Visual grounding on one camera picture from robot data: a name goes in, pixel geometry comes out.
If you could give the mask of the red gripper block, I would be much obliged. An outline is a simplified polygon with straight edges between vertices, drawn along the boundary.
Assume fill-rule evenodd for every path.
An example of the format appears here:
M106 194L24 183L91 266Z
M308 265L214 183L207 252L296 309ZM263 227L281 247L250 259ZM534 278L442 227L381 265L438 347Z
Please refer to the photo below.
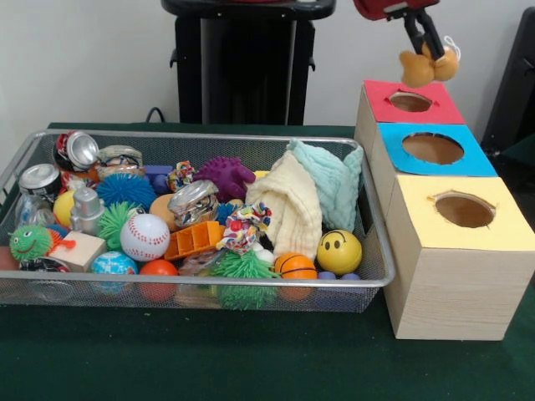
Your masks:
M423 55L427 46L432 59L445 55L440 36L435 24L425 8L436 5L438 0L354 0L353 3L361 16L370 20L399 18L404 10L418 10L414 14L405 14L404 27L416 54ZM417 28L423 27L423 33Z

